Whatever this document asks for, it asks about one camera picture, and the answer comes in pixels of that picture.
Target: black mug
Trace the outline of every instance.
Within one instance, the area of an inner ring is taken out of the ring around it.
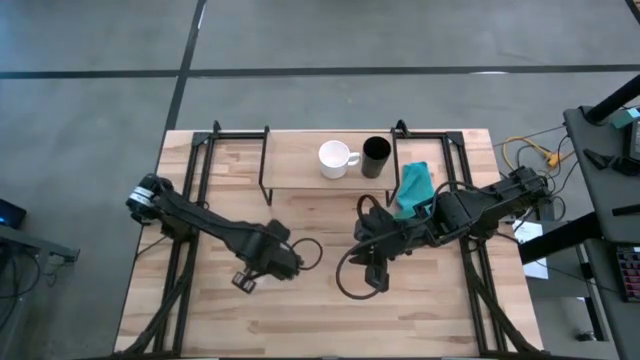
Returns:
[[[387,139],[380,136],[368,138],[362,147],[362,175],[369,179],[380,176],[389,155],[391,144]]]

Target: white paper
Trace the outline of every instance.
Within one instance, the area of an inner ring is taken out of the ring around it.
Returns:
[[[513,228],[520,226],[522,223],[521,220],[516,220],[513,223]],[[520,244],[524,244],[529,240],[535,239],[538,236],[542,235],[542,225],[535,224],[531,222],[526,222],[520,226],[518,231],[514,233],[516,239],[520,242]],[[538,279],[549,279],[549,270],[546,268],[547,259],[542,258],[534,262],[531,262],[527,265],[524,265],[524,274],[526,276],[538,278]]]

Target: concrete floor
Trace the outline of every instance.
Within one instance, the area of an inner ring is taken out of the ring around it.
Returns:
[[[5,0],[0,72],[178,69],[195,5]],[[625,64],[640,58],[637,26],[622,0],[210,0],[192,68]],[[557,126],[564,109],[633,75],[190,79],[177,128],[386,128],[402,118],[489,128],[499,142]],[[140,232],[124,201],[154,170],[175,83],[0,80],[0,198],[28,209],[25,231],[82,249],[55,287],[37,289],[25,358],[110,353]],[[535,139],[553,148],[564,135]],[[563,196],[567,219],[591,211],[579,170]],[[536,307],[543,332],[555,321],[538,311],[547,307]],[[543,338],[552,351],[568,346]]]

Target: cup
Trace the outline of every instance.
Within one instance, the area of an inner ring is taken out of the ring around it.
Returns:
[[[362,146],[362,154],[362,175],[375,179],[391,155],[391,144],[383,137],[370,137]]]
[[[337,140],[330,140],[320,146],[318,151],[322,163],[322,175],[329,179],[338,179],[347,173],[349,166],[360,163],[360,153],[349,152],[349,147]]]

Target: wooden table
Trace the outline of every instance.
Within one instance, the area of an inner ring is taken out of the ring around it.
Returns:
[[[462,131],[473,183],[484,186],[498,181],[488,130]],[[169,178],[176,189],[182,189],[192,133],[170,131],[163,145],[158,174]],[[257,186],[261,146],[259,140],[216,142],[207,192],[210,209],[232,220],[266,224],[276,218],[291,229],[290,241],[302,237],[320,241],[324,259],[293,281],[263,278],[254,293],[247,295],[230,283],[243,264],[220,241],[201,235],[183,356],[477,355],[457,242],[423,248],[391,262],[387,293],[367,301],[350,300],[337,289],[334,275],[341,255],[355,244],[355,206],[363,192],[278,190],[269,207]],[[398,141],[398,157],[400,165],[426,161],[434,186],[446,180],[441,145],[436,141]],[[461,178],[455,153],[454,159]],[[197,169],[201,169],[202,159],[199,161]],[[196,183],[199,175],[196,172]],[[370,193],[384,199],[381,192]],[[506,226],[501,231],[510,232]],[[159,227],[145,229],[140,247],[159,237]],[[501,306],[527,340],[541,349],[517,246],[496,237],[487,247]],[[136,262],[116,350],[131,344],[157,310],[170,248],[170,241],[161,243]],[[298,252],[310,263],[316,251],[312,245],[302,245]],[[364,284],[363,267],[345,266],[343,281],[354,293],[370,291]],[[483,317],[491,344],[486,309]],[[167,339],[172,335],[168,331]]]

